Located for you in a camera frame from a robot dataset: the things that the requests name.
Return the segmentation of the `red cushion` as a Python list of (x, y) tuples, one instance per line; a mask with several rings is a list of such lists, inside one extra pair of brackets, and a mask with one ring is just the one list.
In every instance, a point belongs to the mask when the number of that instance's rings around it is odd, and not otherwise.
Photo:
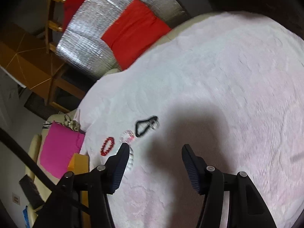
[(141, 0), (133, 0), (101, 39), (112, 50), (122, 70), (128, 69), (171, 28)]

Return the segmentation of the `wooden cabinet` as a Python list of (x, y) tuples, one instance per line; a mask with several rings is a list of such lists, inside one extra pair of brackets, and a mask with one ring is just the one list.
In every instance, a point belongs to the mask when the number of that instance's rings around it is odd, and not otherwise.
[(62, 78), (69, 65), (46, 52), (45, 43), (14, 23), (1, 27), (1, 67), (17, 81), (62, 112), (66, 107), (55, 102), (57, 89), (81, 100), (85, 91)]

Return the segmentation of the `magenta cushion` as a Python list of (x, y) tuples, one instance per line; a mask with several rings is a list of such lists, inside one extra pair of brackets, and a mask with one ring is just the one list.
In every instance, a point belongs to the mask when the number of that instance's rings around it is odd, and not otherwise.
[(43, 143), (40, 165), (53, 177), (60, 179), (75, 153), (79, 153), (85, 135), (58, 123), (53, 123)]

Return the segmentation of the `pink white bedspread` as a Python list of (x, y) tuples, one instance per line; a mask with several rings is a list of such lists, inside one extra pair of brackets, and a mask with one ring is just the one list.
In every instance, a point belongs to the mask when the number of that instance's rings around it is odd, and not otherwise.
[(113, 137), (156, 116), (131, 143), (119, 189), (109, 197), (116, 227), (195, 227), (203, 197), (181, 158), (188, 144), (222, 172), (248, 173), (278, 227), (303, 211), (303, 39), (262, 15), (192, 19), (125, 71), (99, 79), (80, 103), (81, 152), (90, 168)]

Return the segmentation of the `patterned small pouch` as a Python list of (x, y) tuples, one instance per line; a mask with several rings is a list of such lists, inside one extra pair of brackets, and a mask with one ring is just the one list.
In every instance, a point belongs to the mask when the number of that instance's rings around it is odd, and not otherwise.
[(64, 116), (63, 125), (67, 128), (70, 128), (73, 131), (76, 132), (80, 131), (80, 124), (77, 121), (72, 120), (68, 114), (65, 114)]

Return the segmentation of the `wooden stair railing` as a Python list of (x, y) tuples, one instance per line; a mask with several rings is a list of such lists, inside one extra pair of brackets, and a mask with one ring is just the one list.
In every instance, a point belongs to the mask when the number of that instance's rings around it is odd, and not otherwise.
[(64, 4), (66, 0), (47, 0), (47, 19), (45, 23), (46, 52), (56, 52), (57, 44), (53, 41), (53, 32), (63, 32), (62, 24), (54, 19), (56, 4)]

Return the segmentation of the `orange cardboard tray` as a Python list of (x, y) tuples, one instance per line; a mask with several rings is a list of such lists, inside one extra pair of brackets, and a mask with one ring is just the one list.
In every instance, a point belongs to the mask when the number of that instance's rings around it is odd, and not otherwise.
[(89, 157), (87, 155), (74, 153), (67, 169), (75, 175), (73, 192), (77, 193), (77, 201), (88, 208)]

